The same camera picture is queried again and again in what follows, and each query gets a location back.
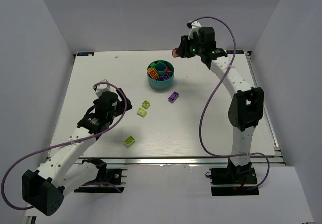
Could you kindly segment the dark green curved lego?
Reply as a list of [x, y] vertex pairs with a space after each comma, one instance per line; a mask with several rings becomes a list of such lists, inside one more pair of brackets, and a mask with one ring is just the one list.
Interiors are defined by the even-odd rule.
[[148, 66], [148, 69], [149, 68], [155, 68], [157, 64], [161, 64], [163, 63], [164, 61], [163, 60], [157, 60], [157, 61], [154, 61], [152, 62], [149, 66]]

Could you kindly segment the yellow butterfly curved lego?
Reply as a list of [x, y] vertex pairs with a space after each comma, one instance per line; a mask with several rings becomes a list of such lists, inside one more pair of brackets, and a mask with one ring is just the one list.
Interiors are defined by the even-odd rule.
[[159, 75], [157, 73], [157, 71], [153, 68], [153, 67], [150, 67], [148, 70], [147, 70], [147, 73], [148, 75], [153, 79], [153, 80], [157, 80]]

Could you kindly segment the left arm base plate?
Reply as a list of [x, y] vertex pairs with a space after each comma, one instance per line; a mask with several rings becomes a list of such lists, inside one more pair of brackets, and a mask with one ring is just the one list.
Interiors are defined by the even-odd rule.
[[103, 181], [82, 185], [74, 193], [121, 194], [125, 189], [127, 173], [127, 169], [108, 167]]

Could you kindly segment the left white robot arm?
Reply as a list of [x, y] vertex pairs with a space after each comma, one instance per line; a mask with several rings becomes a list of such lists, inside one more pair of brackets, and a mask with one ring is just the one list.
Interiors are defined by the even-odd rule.
[[78, 168], [73, 165], [111, 127], [115, 117], [130, 109], [131, 102], [121, 88], [115, 92], [105, 89], [98, 93], [68, 144], [60, 147], [36, 170], [27, 170], [22, 175], [23, 200], [44, 215], [51, 216], [60, 208], [64, 198], [80, 186], [106, 181], [106, 163], [99, 158], [87, 158]]

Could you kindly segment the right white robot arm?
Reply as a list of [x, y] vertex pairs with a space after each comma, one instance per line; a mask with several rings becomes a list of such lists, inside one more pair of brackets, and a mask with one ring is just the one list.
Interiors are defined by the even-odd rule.
[[233, 181], [238, 181], [251, 169], [251, 142], [255, 128], [263, 117], [264, 91], [250, 85], [232, 67], [232, 60], [226, 51], [217, 47], [212, 27], [198, 24], [190, 24], [188, 27], [190, 32], [181, 37], [175, 54], [180, 58], [199, 56], [231, 95], [228, 119], [233, 126], [233, 143], [227, 174]]

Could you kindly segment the red flower printed lego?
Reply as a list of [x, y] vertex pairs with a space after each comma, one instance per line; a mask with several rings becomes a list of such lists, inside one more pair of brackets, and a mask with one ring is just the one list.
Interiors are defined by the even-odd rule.
[[172, 50], [172, 57], [173, 58], [177, 58], [177, 57], [179, 57], [180, 56], [180, 52], [178, 51], [178, 48], [174, 48], [173, 50]]

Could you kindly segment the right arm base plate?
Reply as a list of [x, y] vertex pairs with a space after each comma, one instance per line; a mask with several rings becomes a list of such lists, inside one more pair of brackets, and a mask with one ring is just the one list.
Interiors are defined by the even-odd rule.
[[226, 168], [212, 168], [205, 176], [210, 179], [212, 196], [258, 196], [259, 189], [254, 168], [239, 180], [234, 181]]

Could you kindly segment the purple butterfly curved lego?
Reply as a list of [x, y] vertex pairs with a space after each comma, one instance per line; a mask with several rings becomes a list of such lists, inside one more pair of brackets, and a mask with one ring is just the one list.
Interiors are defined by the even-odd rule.
[[158, 80], [165, 81], [165, 80], [168, 80], [170, 77], [171, 77], [171, 75], [169, 73], [166, 73], [164, 75], [159, 76]]

